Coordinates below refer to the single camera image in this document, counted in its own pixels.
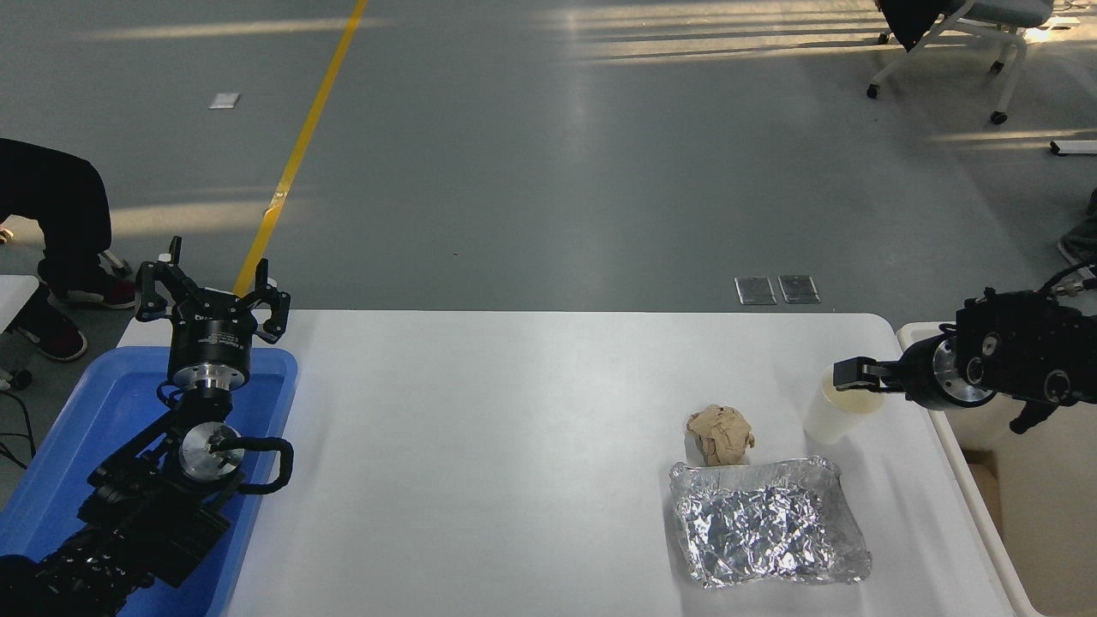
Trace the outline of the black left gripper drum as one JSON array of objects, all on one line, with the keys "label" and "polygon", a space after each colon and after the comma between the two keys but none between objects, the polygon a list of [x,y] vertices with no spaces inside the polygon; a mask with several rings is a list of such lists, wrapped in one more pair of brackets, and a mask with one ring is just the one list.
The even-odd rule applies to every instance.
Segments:
[{"label": "black left gripper drum", "polygon": [[177,300],[170,319],[170,372],[203,364],[250,371],[257,319],[244,312],[240,298],[230,292],[201,291]]}]

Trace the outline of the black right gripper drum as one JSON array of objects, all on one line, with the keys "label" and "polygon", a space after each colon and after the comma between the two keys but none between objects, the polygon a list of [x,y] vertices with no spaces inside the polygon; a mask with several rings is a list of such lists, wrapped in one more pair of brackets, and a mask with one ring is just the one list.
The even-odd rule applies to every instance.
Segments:
[{"label": "black right gripper drum", "polygon": [[921,339],[912,344],[895,363],[895,380],[906,399],[920,406],[936,406],[940,388],[934,368],[935,354],[943,341],[941,337]]}]

